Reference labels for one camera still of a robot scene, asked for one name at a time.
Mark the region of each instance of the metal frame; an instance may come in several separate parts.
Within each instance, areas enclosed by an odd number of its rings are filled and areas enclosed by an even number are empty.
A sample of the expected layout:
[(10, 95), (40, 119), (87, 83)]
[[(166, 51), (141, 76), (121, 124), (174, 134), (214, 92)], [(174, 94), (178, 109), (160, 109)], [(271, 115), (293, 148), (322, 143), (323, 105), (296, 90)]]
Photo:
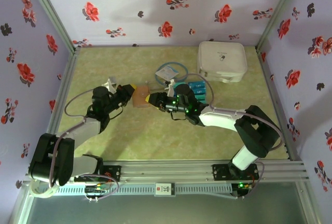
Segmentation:
[[(272, 16), (268, 26), (266, 27), (262, 38), (257, 46), (258, 55), (260, 55), (259, 48), (268, 36), (271, 27), (274, 25), (275, 20), (278, 18), (283, 5), (287, 0), (280, 0), (274, 15)], [(55, 25), (57, 31), (61, 35), (63, 41), (66, 43), (68, 49), (71, 51), (72, 55), (68, 60), (66, 71), (63, 77), (59, 95), (57, 97), (57, 108), (52, 115), (51, 121), (49, 123), (48, 131), (55, 133), (59, 127), (62, 111), (66, 101), (66, 97), (70, 88), (71, 80), (74, 73), (74, 68), (76, 65), (76, 60), (79, 55), (79, 50), (74, 52), (75, 49), (70, 41), (70, 38), (62, 25), (58, 15), (56, 14), (54, 8), (52, 7), (49, 0), (40, 0), (45, 11), (47, 12), (52, 23)], [(268, 81), (266, 71), (263, 70), (265, 80)], [(278, 107), (279, 97), (276, 94), (275, 89), (269, 88), (270, 95), (272, 97), (273, 106), (278, 117), (279, 124), (282, 128), (283, 133), (289, 134), (285, 129), (285, 124), (283, 123), (284, 113)], [(289, 136), (285, 136), (286, 144), (289, 142)], [(291, 146), (286, 145), (287, 152), (289, 154), (289, 159), (297, 159), (296, 151), (292, 149)], [(121, 179), (120, 184), (123, 187), (123, 193), (134, 194), (130, 191), (125, 192), (124, 188), (151, 188), (152, 185), (158, 182), (172, 182), (178, 185), (187, 185), (191, 190), (189, 193), (194, 193), (194, 186), (204, 185), (204, 186), (219, 186), (220, 184), (227, 185), (230, 183), (222, 181), (213, 180), (212, 164), (227, 163), (225, 160), (179, 160), (179, 161), (157, 161), (157, 160), (147, 160), (147, 161), (109, 161), (106, 165), (121, 165)], [(265, 167), (265, 172), (261, 183), (267, 182), (295, 182), (296, 187), (299, 192), (299, 200), (302, 203), (303, 214), (305, 215), (307, 222), (320, 223), (320, 218), (318, 215), (317, 203), (313, 197), (312, 188), (309, 184), (309, 179), (307, 176), (304, 164), (301, 161), (291, 161), (291, 160), (263, 160)], [(258, 164), (258, 170), (261, 171), (261, 165)], [(70, 181), (66, 186), (59, 189), (58, 194), (68, 195), (68, 191), (73, 193), (73, 187), (84, 187), (78, 183), (73, 183)], [(28, 218), (28, 213), (30, 212), (33, 203), (33, 197), (29, 196), (29, 191), (27, 186), (21, 188), (19, 197), (17, 199), (15, 209), (13, 211), (10, 223), (25, 223)]]

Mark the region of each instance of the white box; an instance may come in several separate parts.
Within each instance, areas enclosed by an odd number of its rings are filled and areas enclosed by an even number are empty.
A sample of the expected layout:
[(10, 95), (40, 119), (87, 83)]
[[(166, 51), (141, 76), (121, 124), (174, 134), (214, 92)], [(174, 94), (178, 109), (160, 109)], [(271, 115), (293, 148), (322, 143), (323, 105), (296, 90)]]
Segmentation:
[(207, 81), (239, 82), (247, 71), (240, 43), (204, 41), (198, 48), (197, 73)]

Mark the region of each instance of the purple wall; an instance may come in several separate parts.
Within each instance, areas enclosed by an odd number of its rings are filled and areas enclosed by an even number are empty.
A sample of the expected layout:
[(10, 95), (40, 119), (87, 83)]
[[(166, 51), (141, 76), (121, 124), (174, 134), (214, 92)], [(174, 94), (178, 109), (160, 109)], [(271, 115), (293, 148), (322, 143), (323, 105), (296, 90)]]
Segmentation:
[(290, 0), (261, 48), (325, 223), (332, 199), (332, 8)]
[(38, 0), (1, 0), (1, 5), (0, 222), (7, 223), (49, 123), (69, 51)]

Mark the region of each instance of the gray cable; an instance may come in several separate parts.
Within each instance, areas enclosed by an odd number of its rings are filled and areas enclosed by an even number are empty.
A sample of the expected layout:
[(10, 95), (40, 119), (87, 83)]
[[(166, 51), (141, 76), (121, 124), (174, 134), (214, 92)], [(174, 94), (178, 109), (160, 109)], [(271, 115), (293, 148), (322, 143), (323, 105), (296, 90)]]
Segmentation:
[[(209, 89), (210, 89), (210, 91), (211, 91), (211, 95), (212, 95), (212, 98), (211, 98), (211, 101), (210, 101), (209, 105), (210, 105), (210, 108), (211, 108), (213, 111), (218, 111), (218, 110), (219, 110), (219, 111), (223, 111), (223, 112), (229, 112), (229, 113), (231, 113), (231, 114), (234, 114), (234, 113), (242, 114), (242, 115), (246, 115), (246, 116), (248, 116), (248, 117), (251, 117), (251, 118), (257, 119), (257, 120), (263, 122), (264, 124), (267, 124), (268, 126), (272, 127), (272, 128), (278, 133), (278, 135), (279, 135), (279, 137), (280, 137), (280, 142), (279, 142), (279, 144), (278, 144), (277, 146), (273, 147), (271, 150), (276, 150), (276, 149), (278, 149), (278, 148), (280, 148), (280, 147), (282, 146), (282, 144), (284, 143), (284, 142), (283, 142), (283, 135), (282, 135), (282, 133), (281, 133), (281, 131), (279, 130), (278, 127), (276, 127), (274, 124), (270, 123), (269, 121), (266, 121), (265, 119), (262, 119), (262, 118), (260, 118), (260, 117), (255, 116), (255, 115), (247, 114), (247, 113), (245, 113), (245, 112), (241, 112), (241, 111), (229, 110), (229, 109), (225, 109), (225, 108), (217, 108), (217, 107), (213, 106), (213, 102), (214, 102), (214, 92), (213, 92), (213, 89), (212, 89), (211, 84), (210, 84), (210, 83), (209, 83), (209, 82), (208, 82), (203, 76), (201, 76), (201, 75), (199, 75), (199, 74), (190, 73), (190, 74), (188, 74), (188, 75), (186, 75), (186, 76), (189, 76), (189, 75), (196, 75), (196, 76), (199, 76), (199, 77), (200, 77), (202, 80), (204, 80), (205, 83), (208, 85), (208, 87), (209, 87)], [(182, 77), (180, 77), (180, 78), (176, 78), (176, 81), (177, 81), (177, 80), (182, 80), (184, 77), (185, 77), (185, 76), (182, 76)]]
[(64, 107), (64, 113), (65, 113), (67, 116), (69, 116), (69, 117), (83, 117), (83, 118), (84, 118), (84, 115), (71, 115), (71, 114), (69, 114), (69, 113), (67, 112), (67, 107), (68, 107), (69, 104), (70, 104), (71, 102), (73, 102), (75, 99), (77, 99), (78, 97), (82, 96), (83, 94), (86, 94), (86, 93), (91, 92), (91, 91), (93, 91), (93, 89), (89, 89), (88, 91), (85, 91), (85, 92), (80, 93), (80, 94), (76, 95), (75, 97), (73, 97), (73, 98), (72, 98), (72, 99), (71, 99), (71, 100), (65, 105), (65, 107)]

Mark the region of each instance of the green table surface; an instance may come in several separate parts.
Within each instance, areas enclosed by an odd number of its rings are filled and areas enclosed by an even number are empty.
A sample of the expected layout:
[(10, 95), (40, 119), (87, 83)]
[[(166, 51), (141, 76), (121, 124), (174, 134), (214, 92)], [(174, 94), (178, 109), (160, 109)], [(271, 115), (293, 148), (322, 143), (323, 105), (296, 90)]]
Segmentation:
[[(79, 93), (100, 86), (109, 76), (121, 85), (145, 85), (165, 62), (184, 64), (195, 73), (198, 47), (93, 47), (82, 48), (73, 74), (67, 102)], [(240, 82), (212, 81), (214, 105), (223, 108), (246, 109), (259, 106), (275, 123), (269, 91), (254, 47), (245, 47), (248, 71)], [(183, 69), (174, 66), (181, 74)], [(211, 99), (209, 91), (207, 100)], [(87, 93), (69, 107), (71, 114), (85, 115), (91, 104), (92, 93)], [(80, 121), (62, 116), (59, 131)], [(168, 113), (154, 107), (134, 108), (132, 101), (123, 113), (108, 124), (107, 129), (92, 137), (75, 150), (101, 156), (104, 160), (159, 160), (159, 159), (231, 159), (243, 146), (237, 132), (219, 127), (198, 127), (188, 121), (173, 121)], [(272, 151), (268, 159), (287, 159), (285, 148)]]

